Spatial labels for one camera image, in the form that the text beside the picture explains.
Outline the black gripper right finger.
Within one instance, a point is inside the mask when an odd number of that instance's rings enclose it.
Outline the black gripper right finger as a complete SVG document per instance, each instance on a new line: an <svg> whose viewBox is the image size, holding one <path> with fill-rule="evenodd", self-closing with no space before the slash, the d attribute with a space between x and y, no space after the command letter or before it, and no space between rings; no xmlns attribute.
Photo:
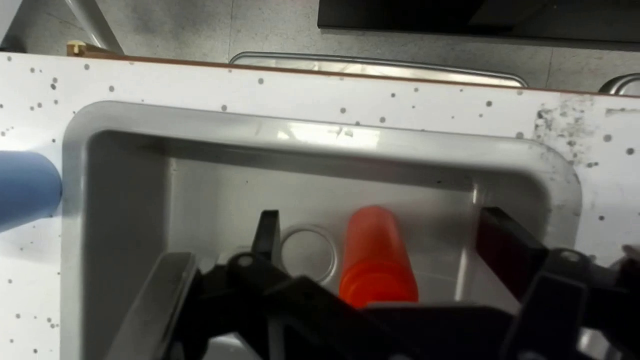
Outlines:
<svg viewBox="0 0 640 360"><path fill-rule="evenodd" d="M528 292L548 248L500 209L482 209L476 253L519 301Z"/></svg>

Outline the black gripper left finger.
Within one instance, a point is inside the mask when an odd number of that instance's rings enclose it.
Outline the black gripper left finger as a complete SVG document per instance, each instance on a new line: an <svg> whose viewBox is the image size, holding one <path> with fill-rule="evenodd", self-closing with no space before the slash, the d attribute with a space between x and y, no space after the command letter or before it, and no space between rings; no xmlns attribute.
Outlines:
<svg viewBox="0 0 640 360"><path fill-rule="evenodd" d="M265 211L252 242L252 253L265 261L275 261L280 242L280 212Z"/></svg>

